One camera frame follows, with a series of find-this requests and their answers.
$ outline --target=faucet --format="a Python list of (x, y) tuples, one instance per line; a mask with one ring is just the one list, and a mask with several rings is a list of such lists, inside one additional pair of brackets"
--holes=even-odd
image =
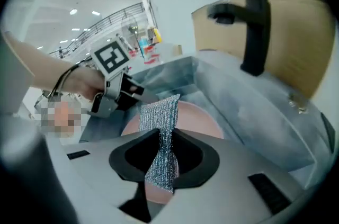
[(247, 24), (246, 47), (241, 70), (258, 76), (264, 72), (271, 32), (271, 6), (268, 0), (246, 0), (246, 6), (213, 4), (207, 17), (220, 24)]

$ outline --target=railing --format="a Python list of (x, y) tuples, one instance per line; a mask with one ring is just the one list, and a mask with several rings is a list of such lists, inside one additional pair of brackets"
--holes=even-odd
[[(99, 32), (105, 30), (106, 28), (116, 25), (121, 28), (121, 20), (124, 16), (133, 15), (136, 16), (144, 12), (144, 7), (142, 3), (135, 4), (133, 6), (126, 7), (120, 11), (117, 11), (108, 17), (98, 21), (95, 25), (88, 28), (87, 31), (84, 31), (75, 41), (71, 42), (69, 46), (61, 49), (63, 56), (69, 56), (74, 52), (80, 45), (84, 44), (89, 38), (98, 34)], [(51, 56), (60, 58), (59, 50), (49, 53)]]

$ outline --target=ceiling light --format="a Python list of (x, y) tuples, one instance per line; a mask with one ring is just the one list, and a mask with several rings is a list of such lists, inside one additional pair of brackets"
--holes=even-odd
[(69, 15), (74, 15), (78, 12), (78, 10), (76, 8), (72, 9), (70, 12), (69, 12)]

